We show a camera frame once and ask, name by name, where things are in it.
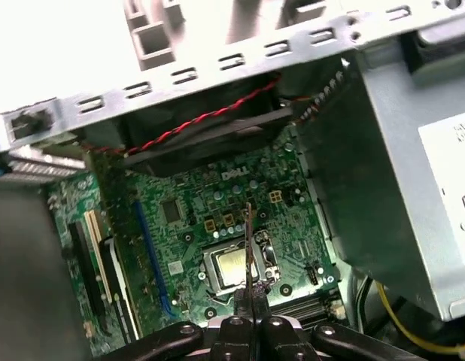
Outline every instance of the red and black wire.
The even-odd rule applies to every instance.
[[[150,147],[152,147],[152,146],[154,146],[156,144],[164,142],[166,139],[172,137],[173,135],[177,135],[177,134],[181,133],[187,127],[202,122],[206,118],[219,117],[220,115],[223,115],[224,113],[226,113],[228,111],[234,111],[235,109],[238,109],[239,107],[241,107],[241,105],[243,103],[247,102],[248,100],[251,100],[252,98],[255,98],[258,94],[270,91],[272,88],[274,88],[276,86],[276,84],[279,82],[280,78],[281,77],[279,75],[277,75],[273,80],[271,80],[269,83],[267,83],[267,85],[255,89],[254,91],[247,94],[246,96],[236,100],[231,105],[228,105],[228,106],[226,106],[224,108],[221,108],[221,109],[217,109],[216,111],[210,111],[208,113],[201,114],[198,117],[187,121],[186,123],[182,123],[180,126],[174,128],[174,129],[171,129],[171,130],[169,130],[167,132],[164,132],[159,137],[157,137],[155,139],[152,139],[151,141],[148,141],[147,143],[145,143],[145,144],[143,144],[141,146],[133,147],[133,148],[130,148],[128,150],[124,149],[124,148],[113,148],[113,147],[94,147],[93,145],[90,145],[90,144],[83,144],[83,147],[86,150],[91,150],[91,151],[95,151],[95,152],[98,152],[98,153],[116,153],[116,154],[124,154],[124,153],[126,153],[126,154],[130,155],[130,154],[142,152],[142,151],[147,150],[148,148],[150,148]]]

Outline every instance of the blue pcie slot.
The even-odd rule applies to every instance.
[[[160,303],[163,307],[163,310],[170,317],[175,317],[175,315],[172,313],[171,305],[169,303],[166,282],[164,281],[163,273],[160,271],[159,260],[157,259],[152,235],[150,234],[149,226],[147,225],[142,203],[139,200],[134,201],[134,209],[137,214],[142,235],[144,236],[144,242],[147,249],[147,255],[149,256],[150,265],[152,266],[152,271],[154,273],[154,277],[156,278],[156,285],[159,289]]]

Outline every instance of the dell logo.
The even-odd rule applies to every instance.
[[[223,178],[223,181],[227,181],[228,179],[241,177],[247,174],[249,174],[249,170],[246,168],[246,166],[243,166],[241,168],[236,168],[230,171],[223,171],[220,176]]]

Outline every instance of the black expansion slot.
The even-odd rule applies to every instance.
[[[84,228],[81,222],[74,222],[68,224],[68,231],[72,238],[74,246],[74,253],[79,263],[82,278],[84,279],[84,286],[89,299],[90,309],[97,317],[101,330],[110,335],[107,330],[107,322],[105,319],[105,306],[101,298],[99,284],[96,280],[96,272],[92,260],[90,259],[89,247],[87,246],[87,239],[85,238]]]

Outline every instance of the motherboard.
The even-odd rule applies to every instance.
[[[65,250],[86,234],[105,318],[93,312],[83,267],[73,256],[68,263],[96,331],[94,355],[105,342],[114,349],[179,320],[205,326],[231,314],[245,281],[246,204],[252,276],[271,287],[273,308],[337,288],[291,129],[270,147],[166,178],[125,170],[119,156],[91,157],[94,175],[52,186],[49,201]],[[114,282],[107,268],[119,273]]]

